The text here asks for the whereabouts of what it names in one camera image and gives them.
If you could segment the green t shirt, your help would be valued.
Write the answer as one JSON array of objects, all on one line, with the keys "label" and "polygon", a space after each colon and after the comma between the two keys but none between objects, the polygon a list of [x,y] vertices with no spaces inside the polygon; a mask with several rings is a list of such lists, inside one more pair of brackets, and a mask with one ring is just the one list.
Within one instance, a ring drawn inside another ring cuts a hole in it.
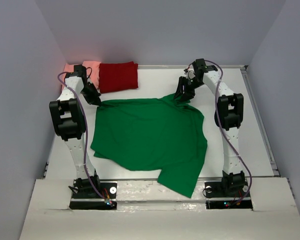
[{"label": "green t shirt", "polygon": [[106,100],[96,109],[91,149],[129,171],[159,171],[157,181],[193,195],[208,147],[204,115],[172,95]]}]

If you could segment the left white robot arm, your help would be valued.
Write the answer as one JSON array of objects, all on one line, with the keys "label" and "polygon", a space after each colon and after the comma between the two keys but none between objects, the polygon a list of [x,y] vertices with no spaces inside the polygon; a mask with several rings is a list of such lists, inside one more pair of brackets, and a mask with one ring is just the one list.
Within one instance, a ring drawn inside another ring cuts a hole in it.
[{"label": "left white robot arm", "polygon": [[103,199],[99,176],[88,155],[88,123],[80,101],[82,95],[89,105],[100,106],[101,94],[81,64],[71,72],[59,73],[57,78],[63,90],[49,103],[49,110],[54,131],[67,145],[74,162],[76,179],[69,188],[78,198]]}]

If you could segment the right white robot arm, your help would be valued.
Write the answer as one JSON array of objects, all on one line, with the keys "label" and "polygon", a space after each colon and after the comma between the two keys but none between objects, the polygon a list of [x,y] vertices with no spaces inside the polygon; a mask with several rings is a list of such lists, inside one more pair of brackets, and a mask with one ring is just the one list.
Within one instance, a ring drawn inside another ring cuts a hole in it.
[{"label": "right white robot arm", "polygon": [[206,198],[243,198],[248,195],[251,181],[246,180],[248,167],[239,154],[239,129],[244,116],[244,96],[233,92],[223,81],[222,68],[209,60],[199,58],[184,69],[179,77],[174,99],[179,103],[195,97],[195,90],[206,85],[214,95],[214,121],[219,128],[223,145],[221,181],[208,182],[203,194]]}]

